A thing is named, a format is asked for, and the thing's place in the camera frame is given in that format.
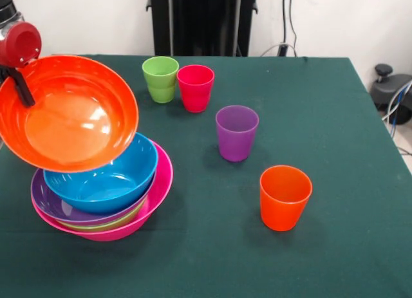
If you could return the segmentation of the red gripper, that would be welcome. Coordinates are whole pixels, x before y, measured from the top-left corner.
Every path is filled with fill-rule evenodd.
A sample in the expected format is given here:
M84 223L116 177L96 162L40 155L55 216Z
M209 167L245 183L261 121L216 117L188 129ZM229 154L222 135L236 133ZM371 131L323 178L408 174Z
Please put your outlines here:
M41 36L36 27L27 22L12 24L1 39L0 82L9 76L24 106L34 106L35 100L20 71L32 59L37 59L42 48Z

